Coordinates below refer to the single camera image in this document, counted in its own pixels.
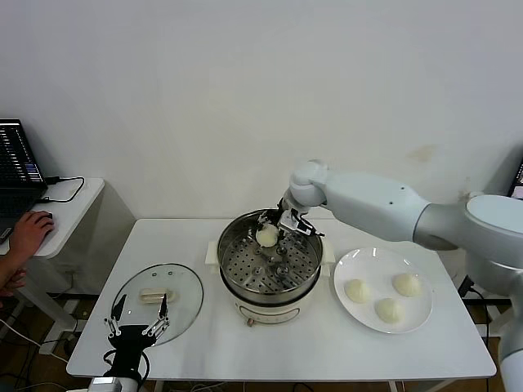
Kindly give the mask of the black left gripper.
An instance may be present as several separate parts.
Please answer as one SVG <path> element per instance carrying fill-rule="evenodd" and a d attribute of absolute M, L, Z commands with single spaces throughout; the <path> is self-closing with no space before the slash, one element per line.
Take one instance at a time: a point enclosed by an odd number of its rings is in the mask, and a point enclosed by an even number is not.
<path fill-rule="evenodd" d="M 150 373 L 150 361 L 144 350 L 152 347 L 156 337 L 161 337 L 169 326 L 168 294 L 163 295 L 157 319 L 146 325 L 127 325 L 119 328 L 118 322 L 123 313 L 127 295 L 123 294 L 111 307 L 110 316 L 104 319 L 108 330 L 108 340 L 113 349 L 106 357 L 114 355 L 106 376 L 123 378 L 147 378 Z"/>

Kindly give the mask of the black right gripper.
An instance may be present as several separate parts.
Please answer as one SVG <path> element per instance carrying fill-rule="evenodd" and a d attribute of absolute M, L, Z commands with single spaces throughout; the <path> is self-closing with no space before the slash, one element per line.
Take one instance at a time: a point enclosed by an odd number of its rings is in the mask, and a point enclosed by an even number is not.
<path fill-rule="evenodd" d="M 286 198 L 281 198 L 277 204 L 276 209 L 269 209 L 263 211 L 257 218 L 257 229 L 263 229 L 268 224 L 279 224 L 281 221 L 286 221 L 291 216 L 291 207 Z M 280 246 L 284 241 L 287 232 L 282 227 L 278 227 L 277 245 Z"/>

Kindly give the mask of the person's left hand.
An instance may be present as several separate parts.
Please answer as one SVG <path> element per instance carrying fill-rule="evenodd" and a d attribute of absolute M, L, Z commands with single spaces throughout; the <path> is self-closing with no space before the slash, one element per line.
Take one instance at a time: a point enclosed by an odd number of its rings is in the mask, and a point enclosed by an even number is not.
<path fill-rule="evenodd" d="M 10 278 L 1 281 L 1 297 L 13 296 L 14 291 L 25 285 L 26 269 L 18 269 Z"/>

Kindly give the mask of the person's right hand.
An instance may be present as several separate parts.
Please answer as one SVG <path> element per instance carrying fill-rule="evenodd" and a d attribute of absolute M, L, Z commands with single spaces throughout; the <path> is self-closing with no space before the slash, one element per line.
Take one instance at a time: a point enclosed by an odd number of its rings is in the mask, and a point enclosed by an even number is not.
<path fill-rule="evenodd" d="M 54 230 L 50 212 L 26 212 L 15 224 L 9 238 L 7 255 L 14 261 L 25 262 L 41 247 L 45 237 Z"/>

